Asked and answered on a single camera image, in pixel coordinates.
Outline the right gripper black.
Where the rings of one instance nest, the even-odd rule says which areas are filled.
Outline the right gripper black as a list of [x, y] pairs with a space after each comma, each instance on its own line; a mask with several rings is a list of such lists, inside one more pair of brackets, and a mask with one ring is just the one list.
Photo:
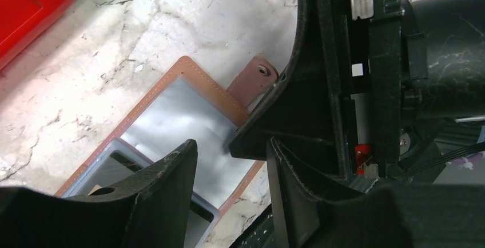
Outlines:
[[484, 152], [436, 144], [483, 122], [484, 0], [297, 0], [289, 63], [229, 149], [264, 160], [274, 137], [302, 178], [404, 181]]

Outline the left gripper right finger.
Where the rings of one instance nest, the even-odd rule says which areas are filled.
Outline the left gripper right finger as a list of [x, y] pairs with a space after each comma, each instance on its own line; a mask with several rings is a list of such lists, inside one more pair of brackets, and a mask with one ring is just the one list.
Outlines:
[[276, 247], [483, 247], [484, 187], [382, 185], [361, 193], [267, 142]]

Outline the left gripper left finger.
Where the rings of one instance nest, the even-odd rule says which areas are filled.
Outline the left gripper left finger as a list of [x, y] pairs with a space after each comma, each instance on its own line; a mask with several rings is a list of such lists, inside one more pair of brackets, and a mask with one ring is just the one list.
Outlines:
[[183, 247], [197, 166], [188, 139], [90, 195], [1, 188], [2, 247]]

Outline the brown leather card holder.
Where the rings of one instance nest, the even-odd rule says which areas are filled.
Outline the brown leather card holder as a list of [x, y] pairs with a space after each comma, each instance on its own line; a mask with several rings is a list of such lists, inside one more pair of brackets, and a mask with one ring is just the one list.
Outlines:
[[228, 143], [277, 76], [277, 69], [257, 55], [223, 88], [191, 58], [181, 57], [57, 195], [83, 194], [91, 171], [114, 151], [145, 168], [194, 139], [198, 161], [185, 246], [229, 247], [270, 197], [265, 163], [233, 158]]

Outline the black VIP card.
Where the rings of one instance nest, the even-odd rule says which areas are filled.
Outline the black VIP card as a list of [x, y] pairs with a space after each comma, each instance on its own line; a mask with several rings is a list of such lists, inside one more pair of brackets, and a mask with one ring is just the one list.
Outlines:
[[125, 154], [114, 151], [109, 154], [89, 175], [83, 188], [83, 194], [92, 192], [114, 184], [143, 168], [140, 164], [129, 159]]

